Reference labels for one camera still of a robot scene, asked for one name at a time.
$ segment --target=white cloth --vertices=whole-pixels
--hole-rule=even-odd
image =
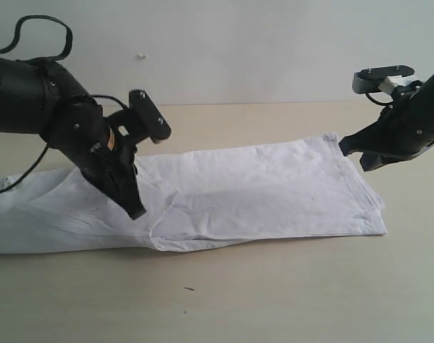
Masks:
[[[385,234],[380,197],[336,134],[136,160],[147,214],[132,221],[78,169],[0,195],[0,254],[149,247],[189,252],[256,239]],[[0,188],[17,177],[0,180]]]

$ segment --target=light wood surface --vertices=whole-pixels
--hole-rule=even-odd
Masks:
[[[143,154],[343,136],[376,120],[379,108],[357,101],[161,110],[173,136],[140,144]],[[34,136],[0,134],[0,177],[25,170],[42,146]],[[53,151],[39,170],[69,165]],[[0,343],[434,342],[434,148],[364,177],[386,203],[387,236],[190,254],[0,256]]]

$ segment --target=black cable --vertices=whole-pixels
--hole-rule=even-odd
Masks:
[[[49,150],[49,145],[46,145],[44,147],[43,152],[41,152],[41,154],[39,155],[38,159],[30,166],[30,168],[28,168],[18,179],[17,181],[15,181],[13,184],[7,186],[6,188],[0,189],[0,194],[1,193],[5,193],[10,191],[11,189],[13,189],[15,186],[17,186],[18,184],[20,184],[39,164],[39,162],[41,162],[41,160],[44,158],[44,156],[46,155],[46,152]]]
[[[53,21],[53,22],[56,22],[56,23],[64,26],[66,29],[66,38],[65,38],[65,47],[63,48],[63,51],[60,54],[58,54],[56,56],[37,57],[35,59],[28,60],[28,62],[33,63],[36,61],[61,61],[62,59],[65,59],[71,53],[71,49],[73,47],[73,32],[69,28],[69,26],[66,25],[64,22],[62,22],[61,20],[58,20],[57,18],[54,18],[52,16],[44,16],[44,15],[40,15],[40,14],[35,14],[35,15],[31,15],[31,16],[23,16],[22,18],[20,18],[17,21],[16,28],[14,29],[14,38],[12,39],[12,42],[7,47],[0,49],[0,54],[6,54],[17,46],[17,44],[19,43],[19,40],[20,40],[20,31],[22,28],[22,24],[29,19],[49,20],[49,21]]]
[[[118,100],[116,97],[111,95],[103,95],[103,94],[92,94],[92,98],[102,98],[102,99],[109,99],[121,106],[122,109],[128,109],[128,106],[126,106],[122,101]]]
[[[393,101],[381,102],[381,101],[375,100],[371,95],[369,95],[369,93],[366,93],[365,95],[369,99],[369,101],[371,101],[373,104],[376,104],[379,106],[388,106],[388,105],[391,105],[393,103]]]

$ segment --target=white wall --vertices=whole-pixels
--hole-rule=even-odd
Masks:
[[[65,65],[89,91],[143,87],[159,104],[346,100],[362,68],[434,72],[434,0],[6,0],[0,47],[26,14],[71,26]],[[27,23],[13,57],[58,51],[62,37]]]

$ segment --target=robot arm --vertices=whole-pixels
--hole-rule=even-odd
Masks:
[[[354,92],[384,107],[375,123],[340,142],[345,156],[363,152],[360,164],[364,171],[414,159],[434,146],[434,75],[423,83],[413,74],[408,66],[355,73]],[[380,91],[393,101],[384,104],[370,96]]]
[[[0,57],[0,132],[39,134],[47,147],[60,150],[83,176],[136,219],[145,209],[136,183],[136,145],[150,138],[159,143],[171,129],[146,92],[130,91],[129,106],[104,117],[103,110],[78,81],[56,61],[71,52],[72,32],[58,19],[26,16],[16,25],[13,42],[19,42],[21,25],[29,19],[47,19],[66,27],[61,54],[28,61]],[[123,135],[119,128],[128,132]]]

